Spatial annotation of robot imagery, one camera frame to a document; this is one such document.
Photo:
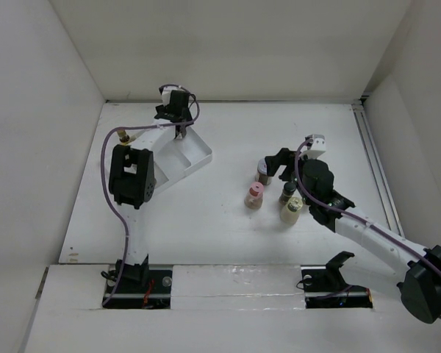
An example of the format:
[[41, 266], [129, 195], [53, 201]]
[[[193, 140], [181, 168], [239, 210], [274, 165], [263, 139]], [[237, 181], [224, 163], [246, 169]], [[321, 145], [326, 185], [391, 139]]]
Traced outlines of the white lid jar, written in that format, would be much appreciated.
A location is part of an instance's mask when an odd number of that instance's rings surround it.
[[268, 168], [265, 159], [262, 158], [257, 164], [257, 173], [255, 175], [255, 181], [267, 186], [271, 183], [272, 177], [268, 176]]

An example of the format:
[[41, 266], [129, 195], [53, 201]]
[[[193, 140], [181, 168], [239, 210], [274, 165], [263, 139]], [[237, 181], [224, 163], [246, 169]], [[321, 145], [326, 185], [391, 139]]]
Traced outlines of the pink cap spice bottle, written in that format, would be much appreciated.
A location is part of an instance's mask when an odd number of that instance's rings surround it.
[[245, 195], [245, 206], [252, 210], [258, 210], [262, 206], [263, 194], [264, 185], [260, 182], [253, 182]]

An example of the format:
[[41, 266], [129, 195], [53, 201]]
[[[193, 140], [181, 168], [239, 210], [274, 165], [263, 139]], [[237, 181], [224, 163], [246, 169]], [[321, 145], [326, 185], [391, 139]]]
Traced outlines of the cream cap sauce bottle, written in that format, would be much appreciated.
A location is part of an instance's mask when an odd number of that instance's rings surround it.
[[281, 196], [279, 203], [282, 206], [280, 219], [286, 224], [295, 224], [299, 219], [303, 207], [302, 198], [294, 196], [287, 198], [286, 196]]

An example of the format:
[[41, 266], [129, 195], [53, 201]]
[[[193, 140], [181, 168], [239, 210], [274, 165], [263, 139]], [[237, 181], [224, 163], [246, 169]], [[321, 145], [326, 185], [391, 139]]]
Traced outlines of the yellow label bottle gold cap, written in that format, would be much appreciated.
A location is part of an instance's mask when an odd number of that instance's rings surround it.
[[126, 132], [125, 129], [118, 129], [116, 131], [117, 135], [118, 135], [118, 139], [120, 141], [121, 144], [127, 144], [130, 141], [130, 136], [129, 134]]

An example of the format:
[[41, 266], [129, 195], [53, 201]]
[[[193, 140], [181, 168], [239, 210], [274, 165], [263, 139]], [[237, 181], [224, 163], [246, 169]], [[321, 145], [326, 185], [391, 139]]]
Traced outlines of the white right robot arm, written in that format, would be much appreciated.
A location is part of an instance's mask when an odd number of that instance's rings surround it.
[[344, 291], [358, 285], [399, 300], [419, 321], [441, 320], [441, 246], [432, 248], [404, 239], [372, 221], [356, 205], [334, 189], [334, 175], [312, 148], [281, 149], [265, 157], [265, 171], [291, 182], [307, 205], [309, 214], [334, 234], [370, 252], [388, 267], [379, 272], [357, 263], [353, 252], [341, 251], [326, 263], [329, 287]]

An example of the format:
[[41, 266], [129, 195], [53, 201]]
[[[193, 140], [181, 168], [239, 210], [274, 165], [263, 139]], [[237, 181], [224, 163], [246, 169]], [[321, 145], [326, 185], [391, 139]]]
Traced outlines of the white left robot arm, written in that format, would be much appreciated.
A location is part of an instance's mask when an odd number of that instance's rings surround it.
[[149, 281], [148, 272], [135, 265], [141, 264], [147, 252], [133, 252], [135, 242], [128, 221], [116, 207], [124, 204], [138, 210], [149, 202], [156, 190], [156, 154], [177, 139], [185, 139], [187, 128], [192, 126], [197, 116], [192, 116], [190, 105], [199, 110], [196, 96], [188, 89], [174, 84], [159, 88], [161, 105], [156, 107], [153, 123], [148, 126], [118, 126], [104, 139], [100, 162], [104, 162], [107, 143], [112, 134], [117, 134], [120, 143], [112, 150], [110, 176], [105, 178], [101, 167], [101, 182], [104, 197], [113, 213], [123, 224], [125, 238], [120, 271], [131, 265], [123, 276], [123, 282], [133, 291], [144, 290]]

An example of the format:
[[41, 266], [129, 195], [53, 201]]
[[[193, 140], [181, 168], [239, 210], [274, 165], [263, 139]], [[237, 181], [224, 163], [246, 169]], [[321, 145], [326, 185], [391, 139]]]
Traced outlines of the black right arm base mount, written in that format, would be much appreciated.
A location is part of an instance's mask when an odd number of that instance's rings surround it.
[[340, 273], [352, 257], [350, 252], [340, 252], [325, 265], [301, 266], [295, 287], [304, 292], [306, 309], [373, 308], [369, 289], [347, 284]]

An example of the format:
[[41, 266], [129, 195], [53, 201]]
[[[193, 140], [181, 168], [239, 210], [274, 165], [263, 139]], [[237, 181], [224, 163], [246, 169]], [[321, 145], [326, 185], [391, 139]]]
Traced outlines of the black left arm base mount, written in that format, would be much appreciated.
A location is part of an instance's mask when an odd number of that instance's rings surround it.
[[172, 266], [149, 265], [148, 258], [136, 265], [122, 265], [118, 260], [101, 276], [106, 280], [104, 309], [164, 310], [171, 306]]

